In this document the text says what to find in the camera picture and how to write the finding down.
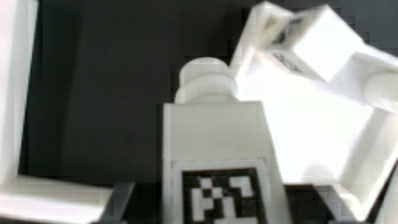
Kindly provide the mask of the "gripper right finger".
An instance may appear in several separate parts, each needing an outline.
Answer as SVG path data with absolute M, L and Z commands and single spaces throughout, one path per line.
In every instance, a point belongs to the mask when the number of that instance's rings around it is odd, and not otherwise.
M 287 185 L 285 196 L 293 224 L 369 224 L 351 217 L 346 205 L 324 192 L 324 187 Z

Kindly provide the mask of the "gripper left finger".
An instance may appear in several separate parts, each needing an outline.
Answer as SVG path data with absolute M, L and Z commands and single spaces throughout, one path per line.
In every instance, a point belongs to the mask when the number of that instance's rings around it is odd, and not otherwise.
M 157 193 L 156 183 L 117 183 L 99 220 L 90 224 L 159 224 Z

